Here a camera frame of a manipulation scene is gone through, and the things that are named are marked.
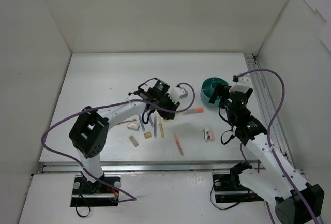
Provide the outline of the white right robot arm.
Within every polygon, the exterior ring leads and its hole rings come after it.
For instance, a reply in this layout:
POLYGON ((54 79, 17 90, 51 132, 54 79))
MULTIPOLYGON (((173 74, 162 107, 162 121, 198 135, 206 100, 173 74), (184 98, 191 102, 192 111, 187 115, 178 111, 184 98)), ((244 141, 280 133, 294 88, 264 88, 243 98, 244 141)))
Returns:
POLYGON ((242 187, 255 192, 274 208, 281 223, 317 222, 320 216, 324 191, 311 185, 297 172, 280 150, 270 140, 267 129, 247 108, 252 89, 238 90, 238 85, 218 83, 209 100, 220 99, 219 108, 226 112, 226 122, 231 127, 230 138, 238 138, 249 149, 270 177, 262 177, 249 163, 241 162, 230 169, 229 183, 235 189, 242 187))

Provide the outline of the orange slim highlighter pen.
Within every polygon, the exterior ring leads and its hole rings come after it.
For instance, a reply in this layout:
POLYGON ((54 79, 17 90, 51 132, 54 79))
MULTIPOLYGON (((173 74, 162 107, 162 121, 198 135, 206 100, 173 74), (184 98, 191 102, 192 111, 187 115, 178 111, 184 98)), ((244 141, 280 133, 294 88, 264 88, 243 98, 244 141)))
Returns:
POLYGON ((181 147, 181 145, 179 143, 178 136, 176 134, 174 135, 174 140, 175 140, 175 143, 176 143, 176 146, 178 148, 178 151, 179 151, 180 155, 183 157, 184 156, 184 152, 182 150, 182 147, 181 147))

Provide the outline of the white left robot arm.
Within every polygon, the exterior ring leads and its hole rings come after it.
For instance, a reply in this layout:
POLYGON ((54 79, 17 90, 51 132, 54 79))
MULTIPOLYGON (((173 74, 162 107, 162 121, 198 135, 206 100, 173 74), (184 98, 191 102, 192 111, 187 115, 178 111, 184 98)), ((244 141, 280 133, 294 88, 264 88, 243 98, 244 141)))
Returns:
POLYGON ((69 138, 83 165, 81 173, 85 178, 85 187, 93 193, 103 188, 104 172, 101 168, 100 153, 111 128, 135 115, 156 111, 156 108, 146 101, 163 109, 176 111, 180 105, 179 101, 186 96, 186 90, 179 85, 171 88, 158 79, 155 85, 147 90, 139 85, 136 91, 129 93, 128 104, 80 115, 69 132, 69 138))

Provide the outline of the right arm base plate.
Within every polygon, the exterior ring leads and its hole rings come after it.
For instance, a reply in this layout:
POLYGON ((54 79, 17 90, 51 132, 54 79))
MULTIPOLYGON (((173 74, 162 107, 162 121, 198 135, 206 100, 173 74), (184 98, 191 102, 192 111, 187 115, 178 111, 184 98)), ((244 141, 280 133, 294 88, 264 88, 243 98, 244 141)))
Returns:
POLYGON ((212 197, 216 203, 235 204, 244 202, 263 202, 264 200, 252 190, 232 185, 229 174, 213 174, 212 197))

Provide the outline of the yellow slim highlighter pen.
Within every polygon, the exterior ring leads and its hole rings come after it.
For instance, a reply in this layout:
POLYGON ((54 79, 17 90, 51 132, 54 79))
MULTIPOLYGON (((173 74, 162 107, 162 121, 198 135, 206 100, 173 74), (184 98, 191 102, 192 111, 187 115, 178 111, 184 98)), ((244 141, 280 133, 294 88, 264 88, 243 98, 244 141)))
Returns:
POLYGON ((159 123, 161 137, 164 139, 165 136, 164 136, 164 130, 163 130, 163 125, 162 125, 162 118, 160 116, 158 117, 158 123, 159 123))

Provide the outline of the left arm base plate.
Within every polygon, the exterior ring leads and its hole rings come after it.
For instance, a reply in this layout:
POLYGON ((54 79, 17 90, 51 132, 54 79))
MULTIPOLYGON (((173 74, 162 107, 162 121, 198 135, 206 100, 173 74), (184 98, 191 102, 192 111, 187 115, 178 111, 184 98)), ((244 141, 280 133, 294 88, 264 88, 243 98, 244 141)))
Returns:
POLYGON ((118 206, 118 197, 114 193, 119 193, 119 191, 99 182, 91 184, 83 176, 76 175, 71 193, 70 207, 118 206))

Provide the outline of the orange capped clear highlighter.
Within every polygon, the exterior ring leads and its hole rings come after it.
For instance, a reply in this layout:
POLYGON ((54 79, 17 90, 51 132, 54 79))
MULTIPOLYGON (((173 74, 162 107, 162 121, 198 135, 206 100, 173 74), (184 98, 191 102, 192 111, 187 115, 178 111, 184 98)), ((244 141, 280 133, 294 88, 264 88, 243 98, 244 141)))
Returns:
POLYGON ((192 108, 187 111, 184 111, 182 115, 190 115, 190 114, 197 114, 197 113, 203 113, 204 109, 203 108, 192 108))

